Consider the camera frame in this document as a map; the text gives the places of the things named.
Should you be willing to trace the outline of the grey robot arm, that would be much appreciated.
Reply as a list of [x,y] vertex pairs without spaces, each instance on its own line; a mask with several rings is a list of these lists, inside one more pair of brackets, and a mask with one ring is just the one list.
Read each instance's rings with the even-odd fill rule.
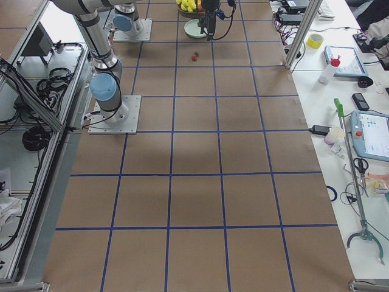
[[123,122],[128,107],[123,104],[120,88],[122,64],[109,44],[100,24],[98,9],[127,4],[127,1],[54,1],[60,10],[71,14],[90,53],[96,75],[91,79],[90,90],[97,101],[104,121]]
[[[220,1],[176,1],[176,7],[180,12],[194,16],[194,19],[185,25],[185,32],[194,38],[206,37],[207,41],[214,40],[216,19],[225,17],[220,5]],[[110,30],[114,41],[150,40],[153,20],[141,18],[134,1],[116,5],[114,8],[113,29]]]

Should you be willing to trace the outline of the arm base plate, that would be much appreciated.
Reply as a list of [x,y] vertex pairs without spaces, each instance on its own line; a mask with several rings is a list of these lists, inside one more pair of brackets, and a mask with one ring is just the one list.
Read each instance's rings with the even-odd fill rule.
[[150,18],[139,18],[133,21],[127,18],[116,16],[113,20],[114,30],[113,41],[115,42],[142,42],[149,41],[153,20]]
[[122,105],[118,111],[106,112],[100,109],[98,102],[94,110],[100,114],[92,116],[89,134],[136,134],[139,123],[141,96],[122,96]]

